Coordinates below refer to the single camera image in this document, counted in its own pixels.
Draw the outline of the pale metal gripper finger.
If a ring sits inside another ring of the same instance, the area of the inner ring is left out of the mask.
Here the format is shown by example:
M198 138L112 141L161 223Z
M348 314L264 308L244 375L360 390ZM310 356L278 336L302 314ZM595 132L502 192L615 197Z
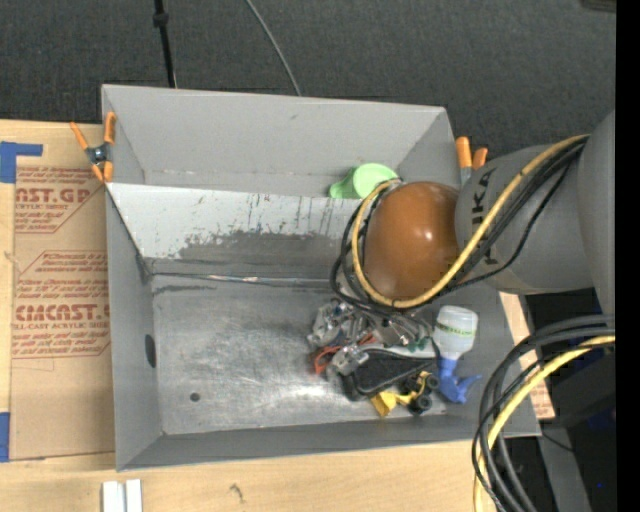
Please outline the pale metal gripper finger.
M351 326L352 309L344 302L331 300L321 306L307 335L311 348L322 348L340 344L347 337Z
M329 381L347 377L353 374L360 366L369 360L366 350L356 345L348 345L340 348L332 357L326 375Z

